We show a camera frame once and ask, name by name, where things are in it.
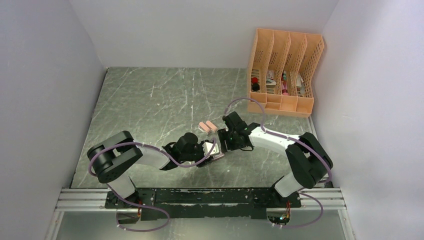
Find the red white staple box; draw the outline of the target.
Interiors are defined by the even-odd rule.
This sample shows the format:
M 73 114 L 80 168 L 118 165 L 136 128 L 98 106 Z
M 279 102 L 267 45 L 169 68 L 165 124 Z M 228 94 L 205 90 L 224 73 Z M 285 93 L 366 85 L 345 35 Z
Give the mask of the red white staple box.
M 225 156 L 225 154 L 224 154 L 224 153 L 220 153 L 220 154 L 214 155 L 214 156 L 212 156 L 211 161 L 213 162 L 213 161 L 220 160 L 220 159 L 222 159 L 224 156 Z

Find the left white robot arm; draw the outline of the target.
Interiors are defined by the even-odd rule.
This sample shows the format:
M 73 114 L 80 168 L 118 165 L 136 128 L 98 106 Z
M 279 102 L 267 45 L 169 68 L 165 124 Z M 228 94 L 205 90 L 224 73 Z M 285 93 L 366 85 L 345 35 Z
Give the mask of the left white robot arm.
M 124 207 L 132 208 L 139 200 L 135 184 L 127 174 L 133 165 L 151 166 L 161 171 L 202 167 L 217 152 L 216 146 L 215 139 L 199 141 L 195 134 L 187 132 L 176 142 L 156 147 L 136 142 L 131 133 L 124 130 L 87 151 L 88 172 L 114 190 Z

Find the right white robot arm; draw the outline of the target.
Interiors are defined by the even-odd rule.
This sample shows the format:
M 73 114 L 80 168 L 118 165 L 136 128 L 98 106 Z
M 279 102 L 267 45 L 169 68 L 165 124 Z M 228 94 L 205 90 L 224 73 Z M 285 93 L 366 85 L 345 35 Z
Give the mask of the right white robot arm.
M 226 127 L 218 131 L 222 151 L 253 151 L 263 148 L 286 155 L 290 172 L 272 185 L 270 202 L 282 207 L 289 196 L 301 189 L 315 187 L 329 176 L 333 162 L 318 139 L 310 132 L 286 135 L 265 128 L 259 123 L 247 124 L 233 111 L 222 118 Z

